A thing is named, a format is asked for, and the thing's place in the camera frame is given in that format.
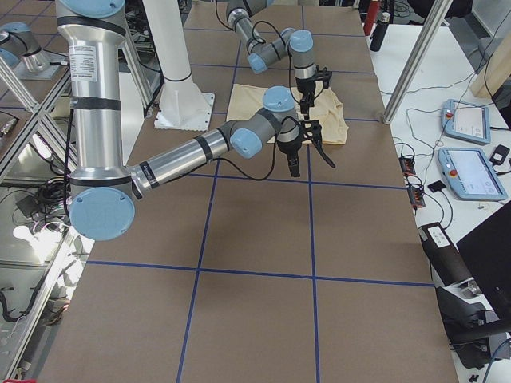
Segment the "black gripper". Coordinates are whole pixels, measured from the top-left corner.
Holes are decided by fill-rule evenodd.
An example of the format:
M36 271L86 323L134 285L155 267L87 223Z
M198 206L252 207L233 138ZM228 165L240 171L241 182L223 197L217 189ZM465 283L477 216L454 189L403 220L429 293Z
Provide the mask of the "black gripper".
M302 146L302 138L297 136L294 140L283 142L277 140L279 150L287 155L287 165L292 177L300 176L299 154Z
M309 117L309 107L315 106L315 79L309 78L296 78L296 86L298 91L302 94L300 99L300 112L305 117Z

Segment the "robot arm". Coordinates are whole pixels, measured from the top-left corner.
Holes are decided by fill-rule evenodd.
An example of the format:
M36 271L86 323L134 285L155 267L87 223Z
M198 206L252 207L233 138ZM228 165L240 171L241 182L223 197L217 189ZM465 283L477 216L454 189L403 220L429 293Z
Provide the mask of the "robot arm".
M315 106L316 82L319 67L315 64L314 41L309 30L286 28L277 33L273 42L267 42L256 30L251 17L268 8L271 1L241 0L228 2L226 18L228 26L238 35L248 53L248 63L256 74L289 57L294 69L296 87L301 93L298 101L300 112L310 117Z
M131 226L134 200L235 150L250 158L269 140L299 138L291 91L271 87L247 120L219 128L129 167L123 161L118 51L129 34L122 1L59 1L57 26L69 44L70 108L77 167L71 173L68 215L75 230L96 241L115 239Z

